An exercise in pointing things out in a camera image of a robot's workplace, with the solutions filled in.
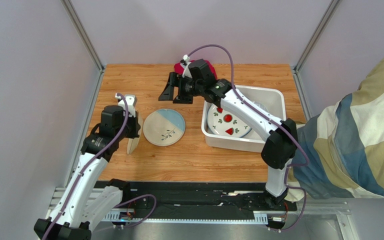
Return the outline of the round wooden board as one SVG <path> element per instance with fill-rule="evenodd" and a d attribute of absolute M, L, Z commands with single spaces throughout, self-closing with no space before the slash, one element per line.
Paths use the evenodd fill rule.
<path fill-rule="evenodd" d="M 138 119 L 138 125 L 140 129 L 138 130 L 138 137 L 135 138 L 129 138 L 127 142 L 127 150 L 126 153 L 127 155 L 131 155 L 133 151 L 137 148 L 140 138 L 142 136 L 142 131 L 143 131 L 143 118 L 139 112 L 136 113 L 137 119 Z"/>

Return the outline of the light blue plate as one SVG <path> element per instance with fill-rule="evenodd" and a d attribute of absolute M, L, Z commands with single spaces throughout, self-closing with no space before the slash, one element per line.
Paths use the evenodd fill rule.
<path fill-rule="evenodd" d="M 184 117 L 173 109 L 158 109 L 144 121 L 143 134 L 155 146 L 166 147 L 177 143 L 184 135 Z"/>

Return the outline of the white plate with red flowers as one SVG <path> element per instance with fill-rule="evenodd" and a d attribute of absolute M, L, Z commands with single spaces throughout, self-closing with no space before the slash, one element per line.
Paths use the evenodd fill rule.
<path fill-rule="evenodd" d="M 231 112 L 212 104 L 206 116 L 209 131 L 223 137 L 242 138 L 252 129 Z"/>

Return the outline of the white plastic bin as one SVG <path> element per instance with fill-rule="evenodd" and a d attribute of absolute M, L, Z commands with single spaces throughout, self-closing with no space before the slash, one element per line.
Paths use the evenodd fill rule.
<path fill-rule="evenodd" d="M 265 111 L 266 116 L 278 124 L 287 119 L 284 96 L 279 90 L 245 85 L 237 86 L 237 90 L 249 103 L 254 104 L 254 106 L 261 111 Z M 262 151 L 265 141 L 260 137 L 258 132 L 252 129 L 251 125 L 247 124 L 251 127 L 251 131 L 241 138 L 219 136 L 211 133 L 207 125 L 207 113 L 211 105 L 212 103 L 204 102 L 201 120 L 201 130 L 208 146 L 254 153 L 260 153 Z M 244 121 L 245 117 L 240 116 L 239 110 L 231 111 L 231 109 L 232 108 L 229 107 L 225 110 Z"/>

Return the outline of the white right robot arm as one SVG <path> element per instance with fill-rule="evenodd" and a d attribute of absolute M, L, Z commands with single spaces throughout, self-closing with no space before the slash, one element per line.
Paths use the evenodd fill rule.
<path fill-rule="evenodd" d="M 261 158 L 268 166 L 265 202 L 279 205 L 288 194 L 287 175 L 298 144 L 296 123 L 282 120 L 251 102 L 232 81 L 217 79 L 209 64 L 195 60 L 187 64 L 189 76 L 170 72 L 159 101 L 192 104 L 194 97 L 203 97 L 210 104 L 227 110 L 247 124 L 264 141 Z"/>

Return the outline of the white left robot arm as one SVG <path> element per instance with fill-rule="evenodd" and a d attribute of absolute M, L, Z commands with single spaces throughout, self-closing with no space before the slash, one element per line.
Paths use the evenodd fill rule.
<path fill-rule="evenodd" d="M 34 231 L 41 240 L 89 240 L 96 225 L 123 198 L 126 182 L 113 179 L 90 204 L 88 199 L 121 140 L 140 136 L 138 113 L 132 104 L 109 105 L 84 139 L 73 176 L 59 202 Z"/>

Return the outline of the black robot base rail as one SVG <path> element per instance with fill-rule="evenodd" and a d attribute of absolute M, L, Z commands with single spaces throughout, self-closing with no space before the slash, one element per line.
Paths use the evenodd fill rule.
<path fill-rule="evenodd" d="M 295 212 L 295 203 L 272 203 L 264 183 L 131 181 L 123 201 L 142 196 L 109 212 L 103 219 L 115 224 L 148 221 L 264 222 L 257 213 Z"/>

